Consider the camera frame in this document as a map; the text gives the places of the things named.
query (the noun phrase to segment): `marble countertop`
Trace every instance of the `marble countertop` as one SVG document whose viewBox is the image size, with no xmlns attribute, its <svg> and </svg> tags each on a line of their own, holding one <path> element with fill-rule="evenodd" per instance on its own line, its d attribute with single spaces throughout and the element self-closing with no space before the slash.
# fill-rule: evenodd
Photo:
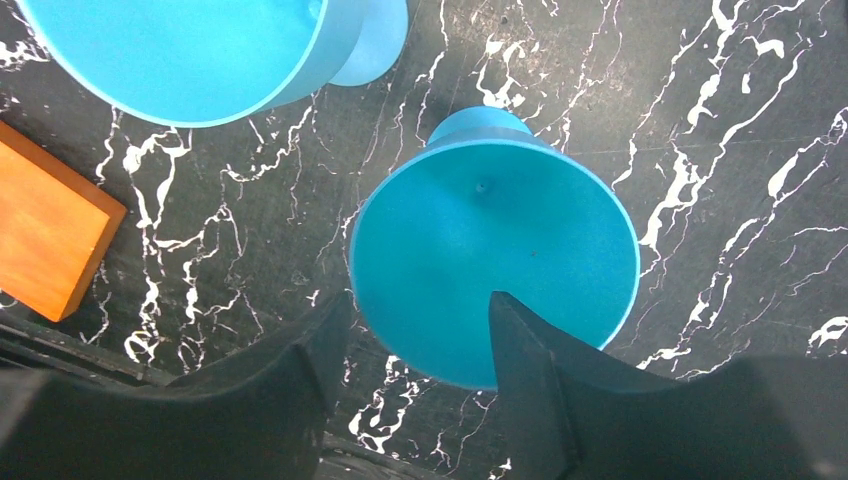
<svg viewBox="0 0 848 480">
<path fill-rule="evenodd" d="M 0 120 L 129 209 L 56 326 L 174 374 L 349 288 L 369 193 L 449 113 L 508 109 L 611 185 L 643 271 L 607 352 L 691 380 L 737 355 L 848 350 L 843 0 L 409 0 L 362 88 L 210 129 L 156 126 L 72 80 L 0 0 Z M 46 321 L 0 296 L 0 321 Z M 497 396 L 424 377 L 358 318 L 328 431 L 438 474 L 508 476 Z"/>
</svg>

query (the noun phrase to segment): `black marble surface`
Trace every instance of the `black marble surface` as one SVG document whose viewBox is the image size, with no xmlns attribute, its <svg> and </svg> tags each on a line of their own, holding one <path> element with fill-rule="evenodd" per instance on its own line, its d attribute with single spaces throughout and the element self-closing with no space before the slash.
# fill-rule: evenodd
<svg viewBox="0 0 848 480">
<path fill-rule="evenodd" d="M 362 202 L 486 104 L 596 172 L 642 245 L 608 353 L 691 380 L 737 355 L 848 350 L 842 0 L 409 0 L 399 63 L 232 124 L 169 129 L 73 81 L 0 0 L 0 120 L 129 208 L 56 328 L 180 374 L 347 288 Z M 0 320 L 44 323 L 9 297 Z M 497 396 L 408 369 L 360 318 L 329 431 L 439 474 L 508 476 Z"/>
</svg>

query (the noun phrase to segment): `light blue cup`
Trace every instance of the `light blue cup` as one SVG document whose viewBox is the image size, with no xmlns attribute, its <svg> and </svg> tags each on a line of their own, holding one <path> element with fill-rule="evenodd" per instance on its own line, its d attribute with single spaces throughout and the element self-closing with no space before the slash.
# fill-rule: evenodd
<svg viewBox="0 0 848 480">
<path fill-rule="evenodd" d="M 598 177 L 514 115 L 474 107 L 377 187 L 356 223 L 350 270 L 389 350 L 442 381 L 496 389 L 493 291 L 603 348 L 633 306 L 639 250 Z"/>
<path fill-rule="evenodd" d="M 18 0 L 56 60 L 145 120 L 220 125 L 397 60 L 406 0 Z"/>
</svg>

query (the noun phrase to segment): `teal cup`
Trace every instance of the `teal cup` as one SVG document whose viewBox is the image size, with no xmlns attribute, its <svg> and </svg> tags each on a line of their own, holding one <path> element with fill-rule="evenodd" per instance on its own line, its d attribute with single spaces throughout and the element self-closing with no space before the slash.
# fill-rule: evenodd
<svg viewBox="0 0 848 480">
<path fill-rule="evenodd" d="M 474 107 L 442 122 L 367 200 L 350 274 L 390 351 L 438 380 L 495 390 L 492 292 L 600 349 L 633 306 L 639 248 L 597 176 L 514 115 Z"/>
<path fill-rule="evenodd" d="M 163 125 L 209 127 L 364 85 L 400 56 L 406 0 L 18 0 L 86 88 Z"/>
</svg>

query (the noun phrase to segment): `orange wooden block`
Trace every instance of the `orange wooden block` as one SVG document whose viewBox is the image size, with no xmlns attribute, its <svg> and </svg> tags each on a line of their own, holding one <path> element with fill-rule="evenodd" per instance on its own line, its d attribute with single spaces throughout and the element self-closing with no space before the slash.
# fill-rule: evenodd
<svg viewBox="0 0 848 480">
<path fill-rule="evenodd" d="M 0 290 L 54 322 L 79 307 L 126 209 L 0 122 Z"/>
</svg>

